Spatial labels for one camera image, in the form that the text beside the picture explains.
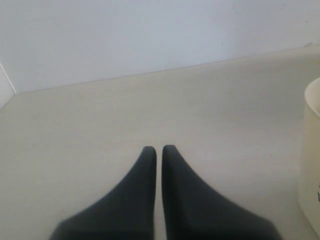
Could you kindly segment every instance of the white container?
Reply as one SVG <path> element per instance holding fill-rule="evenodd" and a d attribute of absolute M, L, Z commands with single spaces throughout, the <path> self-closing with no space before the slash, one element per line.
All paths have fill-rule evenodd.
<path fill-rule="evenodd" d="M 320 236 L 320 78 L 309 84 L 304 97 L 298 198 L 302 211 Z"/>

